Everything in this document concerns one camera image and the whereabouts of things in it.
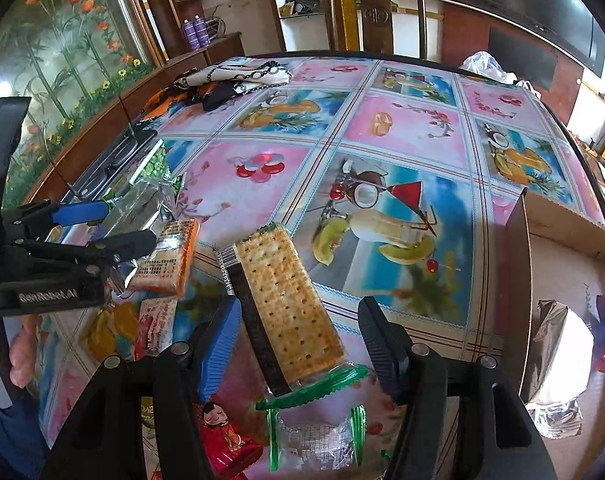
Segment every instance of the orange packaged biscuit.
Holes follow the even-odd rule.
[[[189,278],[200,224],[193,218],[167,222],[156,248],[138,268],[131,290],[156,290],[182,298]]]

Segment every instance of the cardboard box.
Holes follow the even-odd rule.
[[[529,342],[540,326],[539,300],[558,300],[587,319],[605,294],[605,226],[560,202],[524,189],[506,224],[509,251],[509,328],[501,362],[526,392]],[[583,432],[544,439],[560,480],[582,478],[605,445],[605,374],[591,372],[579,397]]]

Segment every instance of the red and white packet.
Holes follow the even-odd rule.
[[[134,360],[156,356],[171,345],[177,304],[178,298],[155,298],[140,304]]]

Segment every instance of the table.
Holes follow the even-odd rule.
[[[503,230],[522,187],[604,222],[589,177],[554,118],[525,89],[429,62],[345,56],[278,61],[294,75],[287,86],[204,114],[199,107],[173,108],[154,125],[173,174],[185,175],[180,215],[202,224],[174,340],[207,319],[224,293],[215,250],[278,221],[290,231],[354,363],[370,366],[356,316],[365,295],[374,295],[390,320],[443,356],[500,356],[508,308]],[[257,66],[264,59],[234,62]],[[275,155],[279,172],[255,171]],[[331,221],[336,218],[349,219],[344,234],[335,227],[340,222]],[[65,241],[87,237],[86,229],[77,229]],[[100,312],[43,318],[38,385],[50,442],[101,352],[130,355],[127,336],[137,326],[139,301],[133,296]],[[265,442],[265,425],[252,405],[264,392],[241,333],[218,401],[259,442]],[[361,402],[367,409],[364,464],[335,478],[378,478],[386,464],[380,450],[393,449],[403,409],[381,392],[372,373],[282,413],[289,424],[336,424]],[[450,399],[440,475],[453,460],[456,423],[457,403]],[[157,465],[152,435],[146,435],[145,451],[151,476]],[[268,473],[267,453],[246,474],[250,480],[314,478]]]

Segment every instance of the purple bottle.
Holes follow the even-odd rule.
[[[196,36],[198,36],[200,45],[209,45],[212,41],[209,39],[209,35],[207,34],[207,25],[204,23],[204,20],[200,16],[196,16],[192,23],[194,24]]]
[[[186,40],[189,42],[189,48],[191,48],[191,50],[200,48],[200,42],[198,41],[198,36],[194,30],[194,24],[185,20],[183,23],[183,30],[185,31]]]

